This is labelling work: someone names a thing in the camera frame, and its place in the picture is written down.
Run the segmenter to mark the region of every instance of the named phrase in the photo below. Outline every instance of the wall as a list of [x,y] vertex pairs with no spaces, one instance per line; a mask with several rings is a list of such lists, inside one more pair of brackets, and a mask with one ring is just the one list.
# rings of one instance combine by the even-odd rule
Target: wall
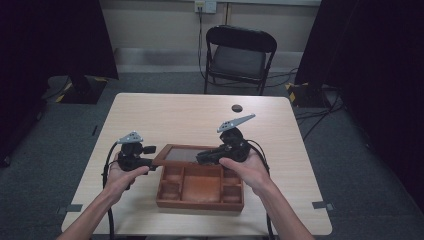
[[[273,69],[297,67],[319,1],[239,2],[218,2],[216,14],[202,15],[203,43],[207,29],[219,24],[260,29],[273,35],[278,43]],[[194,13],[193,1],[108,0],[101,1],[101,5],[113,48],[137,48],[153,54],[156,51],[178,52],[180,56],[186,52],[192,59],[187,64],[195,65],[197,62],[200,24],[198,14]]]

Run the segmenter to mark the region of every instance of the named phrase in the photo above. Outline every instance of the hand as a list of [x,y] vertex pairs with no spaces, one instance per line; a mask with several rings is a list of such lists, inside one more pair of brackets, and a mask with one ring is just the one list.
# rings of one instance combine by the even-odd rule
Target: hand
[[219,163],[235,171],[253,189],[255,194],[258,194],[257,191],[272,181],[258,154],[252,149],[244,162],[236,162],[230,158],[221,158]]
[[122,193],[128,185],[134,183],[136,177],[149,171],[149,167],[143,166],[130,172],[125,172],[119,167],[116,162],[117,159],[118,153],[115,154],[115,161],[110,164],[108,179],[103,190],[110,195],[112,204],[117,203],[121,199]]

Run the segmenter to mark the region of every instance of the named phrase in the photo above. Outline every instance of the wooden table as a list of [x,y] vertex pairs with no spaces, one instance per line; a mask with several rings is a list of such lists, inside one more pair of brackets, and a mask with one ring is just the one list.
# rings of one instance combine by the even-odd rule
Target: wooden table
[[[231,107],[239,104],[241,113]],[[314,235],[328,235],[332,226],[322,201],[289,101],[282,97],[121,93],[113,102],[72,204],[88,204],[101,192],[101,173],[113,143],[133,130],[143,146],[155,145],[154,158],[168,143],[200,146],[222,144],[216,130],[222,122],[255,113],[238,128],[258,142],[268,160],[271,177]],[[260,199],[245,186],[242,212],[159,208],[156,193],[161,168],[138,177],[130,191],[112,207],[115,233],[123,235],[259,236],[267,235],[266,213]],[[81,212],[68,212],[65,230]],[[107,215],[95,234],[109,233]]]

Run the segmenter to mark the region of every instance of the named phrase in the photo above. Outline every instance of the wooden box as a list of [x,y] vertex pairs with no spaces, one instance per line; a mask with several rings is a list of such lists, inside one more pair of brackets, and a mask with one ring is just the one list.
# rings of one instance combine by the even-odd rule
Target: wooden box
[[234,171],[221,165],[195,163],[197,153],[207,149],[211,147],[169,144],[157,155],[154,163],[163,163],[156,197],[159,207],[219,211],[243,209],[243,181]]

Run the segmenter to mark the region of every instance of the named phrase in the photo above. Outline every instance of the black controller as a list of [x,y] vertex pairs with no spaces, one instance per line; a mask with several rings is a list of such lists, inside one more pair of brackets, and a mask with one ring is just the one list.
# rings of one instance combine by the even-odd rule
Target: black controller
[[216,165],[222,157],[231,158],[236,162],[244,162],[249,156],[250,144],[243,139],[243,134],[238,128],[224,131],[219,137],[224,144],[211,150],[197,154],[196,159],[200,165]]
[[151,154],[155,152],[156,146],[147,146],[143,148],[143,145],[139,142],[125,143],[121,146],[117,162],[119,167],[126,172],[142,166],[148,166],[151,171],[155,171],[157,166],[152,165],[152,159],[140,157],[140,154],[142,153]]

